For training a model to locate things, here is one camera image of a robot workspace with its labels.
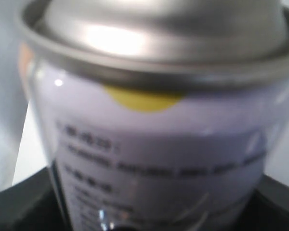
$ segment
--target spray can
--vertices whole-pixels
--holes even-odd
[[[70,230],[232,227],[289,121],[289,9],[36,0],[17,23]]]

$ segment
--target metal can top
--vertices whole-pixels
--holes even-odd
[[[35,0],[17,22],[37,55],[115,85],[228,88],[289,76],[279,0]]]

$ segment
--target black surface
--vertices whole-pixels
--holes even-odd
[[[0,193],[0,231],[63,230],[47,169]],[[234,231],[289,231],[289,188],[264,177]]]

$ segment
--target yellow circle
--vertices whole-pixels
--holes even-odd
[[[106,92],[119,104],[135,111],[155,112],[174,106],[183,93],[156,93],[105,86]]]

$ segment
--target can rim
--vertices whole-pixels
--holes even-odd
[[[73,74],[106,84],[148,90],[229,89],[289,77],[289,54],[230,64],[166,64],[133,61],[83,51],[51,40],[34,28],[51,0],[33,0],[17,12],[16,24],[35,54]],[[289,8],[284,8],[289,26]]]

